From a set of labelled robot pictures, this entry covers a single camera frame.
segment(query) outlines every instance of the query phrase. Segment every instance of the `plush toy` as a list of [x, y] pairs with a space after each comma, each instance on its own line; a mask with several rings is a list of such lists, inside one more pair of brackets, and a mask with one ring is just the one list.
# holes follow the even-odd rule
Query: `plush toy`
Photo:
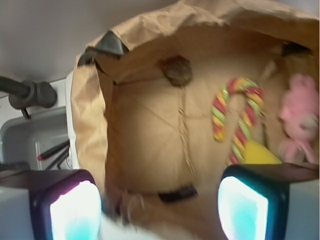
[[294, 74], [289, 85], [279, 114], [289, 138], [280, 145], [280, 156], [287, 163], [299, 163], [306, 157], [310, 163], [318, 164], [319, 158], [310, 145], [319, 132], [319, 92], [315, 81], [310, 76]]

